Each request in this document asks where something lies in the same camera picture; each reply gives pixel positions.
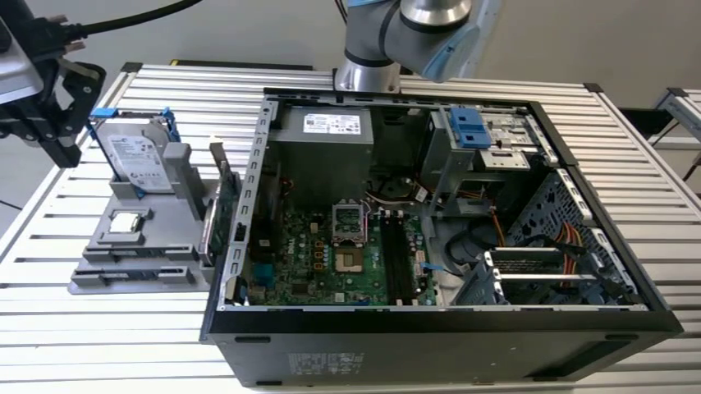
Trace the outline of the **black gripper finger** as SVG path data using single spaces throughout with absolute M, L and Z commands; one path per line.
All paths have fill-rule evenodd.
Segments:
M 57 160 L 60 167 L 74 167 L 81 157 L 81 151 L 76 145 L 76 136 L 88 123 L 92 109 L 100 97 L 107 72 L 101 66 L 85 62 L 58 60 L 62 76 L 62 88 L 72 101 L 62 110 L 60 122 L 60 136 L 57 138 L 61 147 L 61 155 Z
M 61 148 L 53 124 L 41 116 L 25 114 L 17 106 L 1 106 L 1 138 L 16 136 L 33 143 L 56 165 L 61 164 Z

